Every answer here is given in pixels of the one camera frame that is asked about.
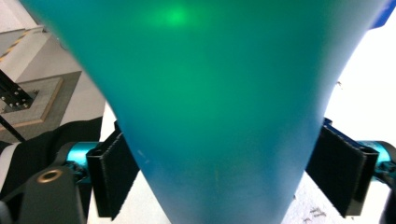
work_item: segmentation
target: floor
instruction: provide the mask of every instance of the floor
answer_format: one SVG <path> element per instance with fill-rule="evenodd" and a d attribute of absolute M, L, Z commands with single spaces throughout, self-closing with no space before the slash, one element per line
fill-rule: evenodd
<path fill-rule="evenodd" d="M 0 34 L 0 55 L 22 33 L 23 31 L 16 31 Z M 0 69 L 17 83 L 82 71 L 61 125 L 74 120 L 103 116 L 105 98 L 58 39 L 43 32 L 42 28 L 30 30 L 0 62 Z"/>

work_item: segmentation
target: teal plastic cup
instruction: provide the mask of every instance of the teal plastic cup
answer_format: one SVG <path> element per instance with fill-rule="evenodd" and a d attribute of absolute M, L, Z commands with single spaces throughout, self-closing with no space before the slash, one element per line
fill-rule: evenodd
<path fill-rule="evenodd" d="M 281 222 L 385 2 L 22 0 L 107 98 L 174 224 Z"/>

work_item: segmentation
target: green cup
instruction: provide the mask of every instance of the green cup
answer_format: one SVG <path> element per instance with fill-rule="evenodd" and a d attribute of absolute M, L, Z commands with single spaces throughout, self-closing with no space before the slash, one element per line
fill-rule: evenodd
<path fill-rule="evenodd" d="M 170 221 L 240 224 L 281 222 L 385 0 L 22 2 L 110 102 Z"/>

